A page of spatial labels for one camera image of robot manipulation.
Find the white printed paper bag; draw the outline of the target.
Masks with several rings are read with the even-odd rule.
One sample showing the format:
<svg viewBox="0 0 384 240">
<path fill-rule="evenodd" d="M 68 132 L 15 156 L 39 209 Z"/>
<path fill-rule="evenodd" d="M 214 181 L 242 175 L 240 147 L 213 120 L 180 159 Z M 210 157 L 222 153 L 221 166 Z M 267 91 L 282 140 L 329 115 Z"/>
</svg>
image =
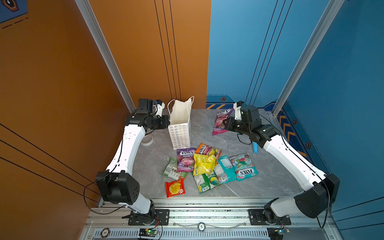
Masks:
<svg viewBox="0 0 384 240">
<path fill-rule="evenodd" d="M 191 147 L 191 111 L 194 96 L 187 101 L 171 100 L 167 104 L 170 115 L 168 126 L 173 149 L 187 149 Z"/>
</svg>

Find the orange Fox's candy bag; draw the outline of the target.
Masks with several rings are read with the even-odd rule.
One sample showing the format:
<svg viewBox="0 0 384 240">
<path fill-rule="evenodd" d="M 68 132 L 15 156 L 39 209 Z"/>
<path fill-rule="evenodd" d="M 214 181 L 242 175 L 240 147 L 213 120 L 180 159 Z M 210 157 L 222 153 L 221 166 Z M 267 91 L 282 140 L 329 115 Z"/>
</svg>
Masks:
<svg viewBox="0 0 384 240">
<path fill-rule="evenodd" d="M 220 150 L 216 147 L 211 147 L 211 146 L 208 146 L 204 143 L 201 143 L 199 145 L 199 147 L 197 148 L 195 153 L 200 154 L 200 155 L 206 155 L 206 156 L 214 155 L 214 157 L 216 159 L 215 165 L 217 165 L 218 160 L 221 156 L 222 150 Z"/>
</svg>

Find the teal Fox's candy bag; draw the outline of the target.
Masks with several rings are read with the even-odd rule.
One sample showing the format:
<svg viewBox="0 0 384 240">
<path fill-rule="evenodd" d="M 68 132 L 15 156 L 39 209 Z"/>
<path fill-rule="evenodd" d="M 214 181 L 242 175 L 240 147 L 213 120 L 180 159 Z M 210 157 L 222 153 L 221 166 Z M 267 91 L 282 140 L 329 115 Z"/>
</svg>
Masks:
<svg viewBox="0 0 384 240">
<path fill-rule="evenodd" d="M 249 153 L 230 156 L 229 159 L 233 165 L 237 180 L 239 182 L 258 174 Z"/>
</svg>

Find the teal white snack packet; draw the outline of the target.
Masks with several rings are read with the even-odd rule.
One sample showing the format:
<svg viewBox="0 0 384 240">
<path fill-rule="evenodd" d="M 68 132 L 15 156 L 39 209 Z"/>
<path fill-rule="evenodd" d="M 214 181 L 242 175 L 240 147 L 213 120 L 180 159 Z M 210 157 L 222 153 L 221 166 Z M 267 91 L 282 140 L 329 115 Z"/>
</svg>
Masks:
<svg viewBox="0 0 384 240">
<path fill-rule="evenodd" d="M 237 175 L 228 156 L 222 156 L 218 159 L 218 164 L 215 166 L 214 172 L 220 184 L 237 180 Z"/>
</svg>

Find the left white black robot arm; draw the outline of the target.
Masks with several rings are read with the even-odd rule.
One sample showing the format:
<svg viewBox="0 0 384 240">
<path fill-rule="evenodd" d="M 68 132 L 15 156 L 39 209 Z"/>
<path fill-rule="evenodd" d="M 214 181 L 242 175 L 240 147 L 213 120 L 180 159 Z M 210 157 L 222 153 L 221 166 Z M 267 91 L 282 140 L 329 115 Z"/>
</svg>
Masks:
<svg viewBox="0 0 384 240">
<path fill-rule="evenodd" d="M 131 209 L 129 216 L 145 225 L 156 219 L 153 201 L 140 193 L 140 184 L 132 176 L 134 161 L 147 130 L 163 130 L 169 116 L 163 115 L 161 100 L 139 99 L 139 105 L 125 120 L 122 140 L 117 152 L 104 172 L 98 172 L 95 183 L 105 202 Z"/>
</svg>

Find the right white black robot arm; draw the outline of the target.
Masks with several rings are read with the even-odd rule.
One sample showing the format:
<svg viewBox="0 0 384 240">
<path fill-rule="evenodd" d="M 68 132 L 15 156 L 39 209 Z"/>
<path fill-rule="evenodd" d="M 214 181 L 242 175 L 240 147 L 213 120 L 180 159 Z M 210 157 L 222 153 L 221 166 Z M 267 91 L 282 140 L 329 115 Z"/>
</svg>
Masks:
<svg viewBox="0 0 384 240">
<path fill-rule="evenodd" d="M 271 123 L 264 125 L 257 107 L 240 101 L 234 103 L 233 109 L 234 117 L 224 121 L 226 130 L 248 136 L 252 143 L 274 156 L 303 190 L 296 196 L 268 202 L 263 211 L 266 222 L 273 225 L 285 216 L 299 213 L 311 219 L 316 219 L 322 212 L 329 214 L 339 190 L 339 178 L 308 162 Z"/>
</svg>

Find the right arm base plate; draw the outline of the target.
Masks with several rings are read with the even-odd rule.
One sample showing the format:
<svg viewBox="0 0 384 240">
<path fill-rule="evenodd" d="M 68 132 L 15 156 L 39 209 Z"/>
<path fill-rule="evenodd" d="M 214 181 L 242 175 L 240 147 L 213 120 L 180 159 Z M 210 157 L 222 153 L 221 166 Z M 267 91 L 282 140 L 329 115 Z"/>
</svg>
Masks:
<svg viewBox="0 0 384 240">
<path fill-rule="evenodd" d="M 270 210 L 266 209 L 249 209 L 249 220 L 252 226 L 262 225 L 285 225 L 290 226 L 292 224 L 288 215 L 283 217 L 277 217 Z"/>
</svg>

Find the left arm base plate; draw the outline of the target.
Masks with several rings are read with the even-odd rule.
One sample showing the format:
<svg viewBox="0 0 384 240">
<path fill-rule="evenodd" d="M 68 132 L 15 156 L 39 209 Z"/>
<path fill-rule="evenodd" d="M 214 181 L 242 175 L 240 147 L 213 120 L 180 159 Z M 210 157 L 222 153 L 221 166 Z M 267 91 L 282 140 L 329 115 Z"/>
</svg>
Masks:
<svg viewBox="0 0 384 240">
<path fill-rule="evenodd" d="M 155 209 L 148 214 L 137 214 L 131 211 L 129 216 L 129 226 L 154 226 L 160 221 L 162 226 L 167 226 L 170 220 L 169 209 Z"/>
</svg>

